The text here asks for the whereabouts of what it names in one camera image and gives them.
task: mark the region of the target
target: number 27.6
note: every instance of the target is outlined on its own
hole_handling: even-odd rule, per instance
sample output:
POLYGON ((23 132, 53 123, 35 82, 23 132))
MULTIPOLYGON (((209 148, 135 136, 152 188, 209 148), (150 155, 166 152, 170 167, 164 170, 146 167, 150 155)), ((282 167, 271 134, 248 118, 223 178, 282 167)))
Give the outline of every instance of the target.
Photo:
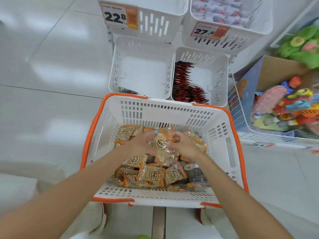
POLYGON ((104 13, 106 16, 106 21, 110 21, 110 22, 115 22, 115 23, 123 23, 122 21, 120 21, 120 18, 123 19, 123 20, 126 20, 126 16, 125 14, 122 14, 121 17, 120 15, 118 15, 117 13, 113 13, 113 16, 115 17, 115 19, 113 20, 112 19, 112 14, 110 12, 105 12, 104 13))
POLYGON ((196 32, 194 32, 194 33, 196 33, 196 34, 205 34, 207 32, 208 32, 208 30, 196 29, 196 32))

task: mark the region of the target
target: orange label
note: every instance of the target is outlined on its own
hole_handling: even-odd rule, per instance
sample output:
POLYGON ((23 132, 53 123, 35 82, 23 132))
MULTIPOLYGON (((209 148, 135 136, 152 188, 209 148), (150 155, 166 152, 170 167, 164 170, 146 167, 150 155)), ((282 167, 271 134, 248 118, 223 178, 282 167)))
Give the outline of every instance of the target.
POLYGON ((218 25, 218 24, 208 24, 203 22, 198 22, 194 28, 191 36, 219 40, 226 35, 230 27, 218 25))
POLYGON ((138 30, 138 8, 112 2, 100 2, 106 25, 138 30))

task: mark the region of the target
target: tiled floor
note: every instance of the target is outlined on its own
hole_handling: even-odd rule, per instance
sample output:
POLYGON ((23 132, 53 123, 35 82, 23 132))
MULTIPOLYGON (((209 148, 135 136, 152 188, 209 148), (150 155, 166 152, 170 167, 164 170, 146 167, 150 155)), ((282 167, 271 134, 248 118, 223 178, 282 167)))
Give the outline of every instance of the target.
MULTIPOLYGON (((55 163, 69 176, 79 169, 87 131, 108 93, 112 47, 101 10, 96 0, 0 3, 0 159, 55 163)), ((256 149, 243 147, 251 194, 319 223, 316 158, 256 149)), ((114 208, 110 237, 119 238, 118 231, 126 238, 130 231, 150 236, 151 208, 114 208), (144 219, 134 220, 140 211, 144 219), (131 221, 143 223, 141 231, 131 221)), ((172 222, 167 238, 178 237, 175 225, 186 225, 182 235, 189 238, 197 230, 215 233, 198 224, 190 209, 171 208, 166 219, 172 222)))

